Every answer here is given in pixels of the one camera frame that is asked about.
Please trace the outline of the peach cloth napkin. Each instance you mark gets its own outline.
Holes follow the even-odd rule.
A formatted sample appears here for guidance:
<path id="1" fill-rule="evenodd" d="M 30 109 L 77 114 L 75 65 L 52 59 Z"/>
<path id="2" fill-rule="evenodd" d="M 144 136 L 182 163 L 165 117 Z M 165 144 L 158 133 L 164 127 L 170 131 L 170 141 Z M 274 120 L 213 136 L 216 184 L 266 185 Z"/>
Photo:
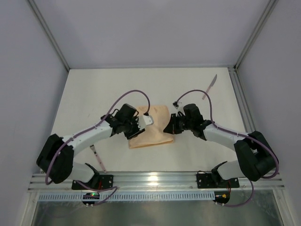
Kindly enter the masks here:
<path id="1" fill-rule="evenodd" d="M 147 126 L 142 134 L 129 140 L 128 146 L 130 149 L 174 142 L 173 135 L 163 132 L 170 121 L 168 107 L 166 105 L 151 105 L 149 115 L 153 118 L 154 123 Z"/>

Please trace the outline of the pink-handled table knife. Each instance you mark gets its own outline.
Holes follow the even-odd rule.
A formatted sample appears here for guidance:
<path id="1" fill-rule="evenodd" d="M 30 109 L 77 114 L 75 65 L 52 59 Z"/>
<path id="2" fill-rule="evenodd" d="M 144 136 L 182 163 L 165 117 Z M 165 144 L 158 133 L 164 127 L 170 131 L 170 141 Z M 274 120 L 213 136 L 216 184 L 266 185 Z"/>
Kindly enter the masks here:
<path id="1" fill-rule="evenodd" d="M 217 74 L 214 76 L 213 80 L 211 81 L 210 85 L 208 86 L 206 93 L 208 94 L 209 90 L 214 86 L 215 82 L 217 80 Z"/>

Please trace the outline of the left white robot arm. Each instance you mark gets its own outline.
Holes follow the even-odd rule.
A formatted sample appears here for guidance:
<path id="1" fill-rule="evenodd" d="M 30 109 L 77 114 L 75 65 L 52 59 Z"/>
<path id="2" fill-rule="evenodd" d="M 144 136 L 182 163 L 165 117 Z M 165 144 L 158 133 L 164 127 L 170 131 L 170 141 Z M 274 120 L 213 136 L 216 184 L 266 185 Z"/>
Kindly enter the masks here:
<path id="1" fill-rule="evenodd" d="M 38 167 L 47 175 L 46 184 L 59 184 L 71 179 L 73 190 L 105 189 L 99 172 L 89 163 L 76 163 L 74 157 L 98 141 L 116 134 L 123 133 L 130 140 L 145 132 L 146 127 L 153 124 L 153 119 L 148 113 L 139 116 L 137 112 L 131 105 L 124 104 L 113 114 L 102 116 L 100 123 L 76 134 L 49 136 L 36 160 Z"/>

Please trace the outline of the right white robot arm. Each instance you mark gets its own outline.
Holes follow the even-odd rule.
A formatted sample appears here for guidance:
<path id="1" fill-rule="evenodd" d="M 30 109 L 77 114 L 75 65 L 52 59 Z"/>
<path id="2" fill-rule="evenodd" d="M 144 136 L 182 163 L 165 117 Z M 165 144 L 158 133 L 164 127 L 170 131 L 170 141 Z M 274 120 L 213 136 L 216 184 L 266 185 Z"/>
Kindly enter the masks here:
<path id="1" fill-rule="evenodd" d="M 262 133 L 240 134 L 221 128 L 211 120 L 205 120 L 195 104 L 188 104 L 182 112 L 171 114 L 163 132 L 177 135 L 185 130 L 204 141 L 229 148 L 236 154 L 237 160 L 224 161 L 211 170 L 210 175 L 216 185 L 240 177 L 258 181 L 279 164 Z"/>

